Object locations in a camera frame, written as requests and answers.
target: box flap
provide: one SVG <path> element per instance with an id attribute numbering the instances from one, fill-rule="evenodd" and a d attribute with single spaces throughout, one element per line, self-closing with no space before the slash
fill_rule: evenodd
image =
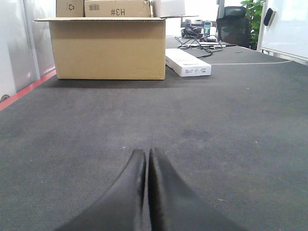
<path id="1" fill-rule="evenodd" d="M 166 20 L 165 18 L 139 18 L 139 17 L 134 17 L 134 18 L 125 18 L 125 17 L 105 17 L 105 18 L 100 18 L 100 17 L 74 17 L 74 18 L 69 18 L 69 17 L 51 17 L 51 18 L 43 18 L 43 19 L 37 19 L 34 20 L 35 22 L 81 22 L 81 21 L 106 21 L 106 22 L 115 22 L 115 21 L 135 21 L 135 22 L 140 22 L 140 21 L 149 21 L 149 22 L 157 22 L 157 21 L 164 21 Z"/>

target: cardboard box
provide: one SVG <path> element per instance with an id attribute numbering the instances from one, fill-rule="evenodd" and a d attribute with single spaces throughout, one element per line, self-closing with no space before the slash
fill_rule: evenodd
<path id="1" fill-rule="evenodd" d="M 184 0 L 152 0 L 154 17 L 185 15 Z"/>
<path id="2" fill-rule="evenodd" d="M 58 78 L 165 79 L 161 18 L 46 18 Z"/>
<path id="3" fill-rule="evenodd" d="M 180 49 L 166 49 L 166 65 L 181 77 L 209 76 L 212 66 Z"/>
<path id="4" fill-rule="evenodd" d="M 86 17 L 151 17 L 148 0 L 86 0 Z"/>
<path id="5" fill-rule="evenodd" d="M 84 17 L 84 0 L 57 0 L 57 17 Z"/>

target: white tape line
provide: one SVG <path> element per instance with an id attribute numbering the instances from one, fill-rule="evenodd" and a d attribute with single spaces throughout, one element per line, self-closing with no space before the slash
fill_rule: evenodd
<path id="1" fill-rule="evenodd" d="M 246 64 L 211 64 L 211 65 L 265 65 L 265 64 L 285 64 L 290 63 L 292 60 L 282 61 L 282 62 L 274 62 L 274 63 L 246 63 Z"/>

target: whiteboard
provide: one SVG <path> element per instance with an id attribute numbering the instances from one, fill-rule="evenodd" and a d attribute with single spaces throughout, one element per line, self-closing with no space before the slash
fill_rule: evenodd
<path id="1" fill-rule="evenodd" d="M 308 0 L 268 0 L 268 8 L 276 14 L 260 48 L 308 61 Z"/>

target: recycling symbol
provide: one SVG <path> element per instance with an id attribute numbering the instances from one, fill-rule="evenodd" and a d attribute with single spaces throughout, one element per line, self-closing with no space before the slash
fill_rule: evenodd
<path id="1" fill-rule="evenodd" d="M 75 9 L 75 6 L 73 6 L 73 4 L 69 4 L 69 5 L 68 5 L 68 9 L 69 9 L 70 11 L 72 11 L 73 9 Z"/>

